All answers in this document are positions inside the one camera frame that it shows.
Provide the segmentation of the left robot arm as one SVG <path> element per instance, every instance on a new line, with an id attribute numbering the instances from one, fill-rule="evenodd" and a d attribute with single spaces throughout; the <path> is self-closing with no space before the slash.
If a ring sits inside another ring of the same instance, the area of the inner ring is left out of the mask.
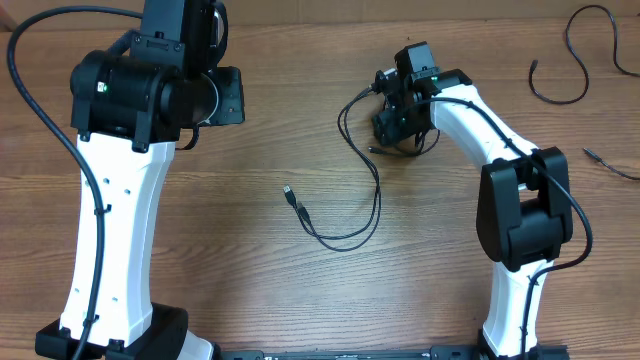
<path id="1" fill-rule="evenodd" d="M 183 130 L 245 119 L 240 71 L 224 67 L 219 1 L 149 1 L 141 26 L 74 68 L 72 125 L 87 163 L 74 274 L 60 317 L 35 338 L 53 359 L 216 359 L 184 309 L 150 297 L 158 203 Z"/>

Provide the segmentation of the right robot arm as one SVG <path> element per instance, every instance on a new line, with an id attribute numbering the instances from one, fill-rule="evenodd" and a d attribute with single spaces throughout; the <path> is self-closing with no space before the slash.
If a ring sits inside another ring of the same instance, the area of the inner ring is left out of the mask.
<path id="1" fill-rule="evenodd" d="M 488 315 L 475 359 L 566 359 L 564 346 L 542 346 L 536 319 L 549 269 L 573 233 L 568 165 L 556 147 L 540 149 L 509 128 L 460 69 L 441 70 L 425 42 L 377 71 L 384 97 L 373 116 L 381 147 L 431 130 L 448 135 L 480 172 L 476 232 L 493 262 Z"/>

